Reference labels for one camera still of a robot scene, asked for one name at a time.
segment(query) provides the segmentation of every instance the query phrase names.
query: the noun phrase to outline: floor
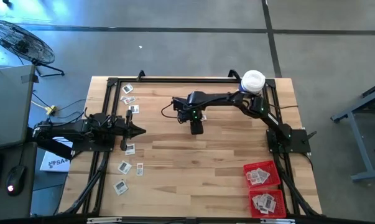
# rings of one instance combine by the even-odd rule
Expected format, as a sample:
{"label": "floor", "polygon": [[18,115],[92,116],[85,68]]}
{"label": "floor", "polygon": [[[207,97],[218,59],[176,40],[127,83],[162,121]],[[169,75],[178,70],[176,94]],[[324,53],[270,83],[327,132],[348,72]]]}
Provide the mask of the floor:
{"label": "floor", "polygon": [[[11,2],[10,10],[0,1],[0,19],[22,24],[48,43],[56,55],[52,65],[65,70],[64,77],[40,78],[35,86],[51,105],[84,99],[93,75],[144,70],[150,76],[223,77],[233,68],[241,75],[255,69],[292,78],[302,123],[318,133],[310,144],[323,213],[375,222],[375,180],[352,183],[350,175],[364,171],[363,161],[349,124],[330,121],[375,85],[375,0]],[[0,65],[20,64],[0,46]],[[83,102],[60,116],[82,109]],[[31,126],[45,118],[32,106]],[[359,125],[369,139],[374,128],[366,121]],[[32,213],[50,215],[65,174],[40,172],[43,153],[37,156]]]}

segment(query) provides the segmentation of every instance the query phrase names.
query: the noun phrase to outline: desk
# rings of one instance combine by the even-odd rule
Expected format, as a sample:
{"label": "desk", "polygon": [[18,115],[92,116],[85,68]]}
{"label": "desk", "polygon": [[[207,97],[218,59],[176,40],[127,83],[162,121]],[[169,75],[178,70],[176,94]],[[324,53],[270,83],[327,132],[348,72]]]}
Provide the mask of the desk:
{"label": "desk", "polygon": [[[6,178],[12,167],[19,164],[21,152],[24,148],[21,164],[26,166],[23,191],[14,197],[7,194]],[[37,143],[28,142],[22,146],[9,147],[0,150],[2,171],[0,173],[0,220],[10,218],[30,217],[32,186],[34,185],[35,158],[37,157]]]}
{"label": "desk", "polygon": [[[102,110],[107,79],[92,77],[86,106],[87,113]],[[186,98],[192,91],[226,93],[236,91],[236,83],[132,83],[139,114],[133,123],[147,133],[128,141],[136,144],[136,154],[125,156],[117,138],[110,155],[104,185],[101,216],[142,217],[250,217],[248,189],[243,165],[271,160],[266,142],[267,126],[260,119],[249,118],[232,106],[208,107],[203,122],[204,134],[190,134],[189,124],[165,118],[160,110],[172,96]],[[296,105],[291,79],[276,79],[280,106]],[[108,113],[114,91],[111,92]],[[127,105],[118,104],[117,114],[125,115]],[[176,113],[169,108],[169,116]],[[297,108],[282,110],[285,123],[300,128]],[[86,185],[92,152],[83,152],[72,160],[60,210],[69,208]],[[122,175],[118,165],[124,160],[133,165]],[[291,154],[295,184],[305,200],[321,213],[313,172],[307,158]],[[144,163],[144,176],[136,176],[136,163]],[[113,185],[124,179],[129,190],[117,196]],[[289,191],[288,208],[292,211]],[[91,205],[95,202],[95,189]]]}

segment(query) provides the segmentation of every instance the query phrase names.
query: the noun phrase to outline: red basket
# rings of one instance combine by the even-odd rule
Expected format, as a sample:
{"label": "red basket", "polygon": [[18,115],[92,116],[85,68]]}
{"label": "red basket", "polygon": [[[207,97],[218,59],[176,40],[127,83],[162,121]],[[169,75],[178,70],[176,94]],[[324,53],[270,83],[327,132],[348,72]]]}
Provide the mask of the red basket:
{"label": "red basket", "polygon": [[[274,197],[274,201],[276,202],[274,212],[262,214],[258,209],[255,208],[252,198],[262,194],[269,194]],[[285,218],[287,216],[281,190],[252,190],[249,192],[249,206],[251,208],[251,215],[253,218]]]}
{"label": "red basket", "polygon": [[[270,176],[267,178],[267,180],[263,184],[252,185],[246,176],[248,172],[252,170],[256,170],[257,168],[261,168],[263,171],[270,173]],[[248,183],[248,188],[250,190],[280,184],[279,173],[277,172],[277,169],[275,168],[274,161],[264,161],[264,162],[257,162],[253,164],[244,165],[244,176],[245,176],[246,182]]]}

